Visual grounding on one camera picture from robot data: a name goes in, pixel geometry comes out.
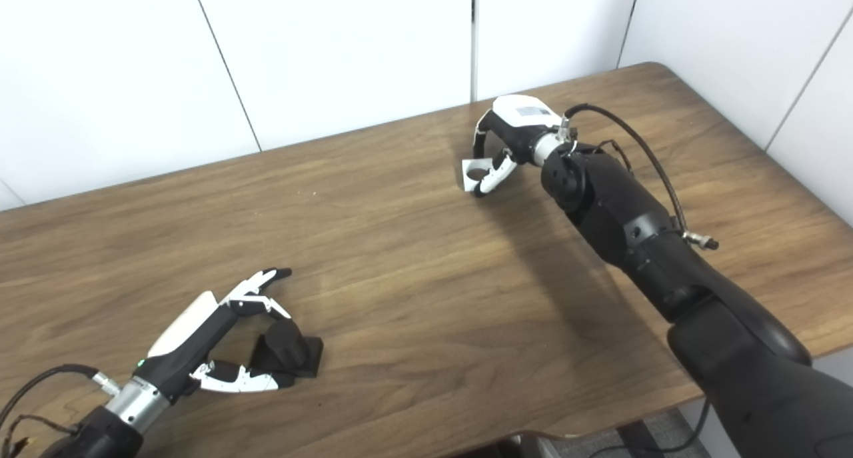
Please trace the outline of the black and white left hand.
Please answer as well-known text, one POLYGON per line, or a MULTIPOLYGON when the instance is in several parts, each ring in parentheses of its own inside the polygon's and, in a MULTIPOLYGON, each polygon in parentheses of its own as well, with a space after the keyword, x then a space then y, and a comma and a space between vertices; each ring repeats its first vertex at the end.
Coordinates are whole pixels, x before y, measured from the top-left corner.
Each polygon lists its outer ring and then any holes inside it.
POLYGON ((132 375, 155 386, 171 403, 196 390, 259 393, 295 384, 286 373, 259 372, 247 366, 211 360, 210 352, 239 319, 265 315, 275 322, 290 313, 264 290, 292 275, 290 269, 264 269, 235 285, 223 298, 205 291, 167 327, 132 375))

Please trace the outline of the black and white right hand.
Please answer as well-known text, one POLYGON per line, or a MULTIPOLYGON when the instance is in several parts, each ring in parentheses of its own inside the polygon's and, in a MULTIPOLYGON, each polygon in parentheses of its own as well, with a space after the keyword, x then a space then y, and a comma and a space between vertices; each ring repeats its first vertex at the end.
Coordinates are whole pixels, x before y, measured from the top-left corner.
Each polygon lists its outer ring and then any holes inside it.
POLYGON ((528 95, 503 95, 477 121, 472 158, 461 161, 463 189, 484 197, 512 175, 516 167, 542 167, 568 139, 568 119, 528 95))

